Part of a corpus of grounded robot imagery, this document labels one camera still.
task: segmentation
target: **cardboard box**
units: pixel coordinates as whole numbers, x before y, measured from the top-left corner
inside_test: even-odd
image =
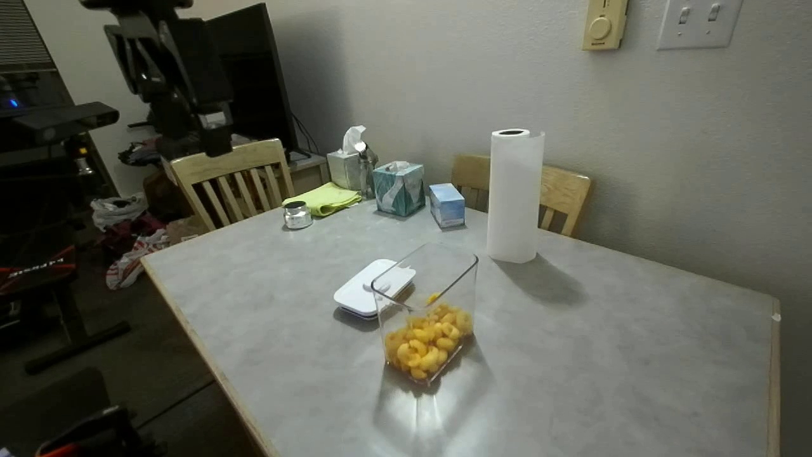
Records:
[[[424,166],[416,162],[387,162],[374,169],[375,204],[380,214],[407,219],[422,210],[424,195]]]
[[[438,226],[464,226],[464,199],[453,182],[429,186],[429,206]]]

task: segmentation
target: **table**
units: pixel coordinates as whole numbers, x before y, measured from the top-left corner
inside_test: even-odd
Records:
[[[146,267],[270,454],[778,451],[775,296],[547,232],[535,261],[497,263],[485,226],[361,204],[283,232],[273,210]],[[426,242],[482,256],[478,348],[413,393],[334,291]]]

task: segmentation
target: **chair back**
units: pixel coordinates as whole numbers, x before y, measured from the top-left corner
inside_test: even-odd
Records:
[[[279,139],[236,145],[217,157],[177,157],[171,167],[189,206],[212,232],[273,210],[295,192]]]
[[[488,210],[490,157],[482,152],[457,155],[453,167],[453,182],[459,188],[471,207]],[[543,166],[538,192],[538,226],[547,232],[575,235],[590,190],[590,176],[564,169],[557,166]]]

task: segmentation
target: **small cup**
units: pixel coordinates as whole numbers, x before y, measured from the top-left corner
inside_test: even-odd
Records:
[[[290,200],[285,204],[285,232],[303,232],[309,226],[309,210],[306,200]]]

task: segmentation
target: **wall plate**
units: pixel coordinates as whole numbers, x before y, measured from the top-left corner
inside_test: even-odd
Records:
[[[670,0],[658,49],[726,49],[742,0]]]

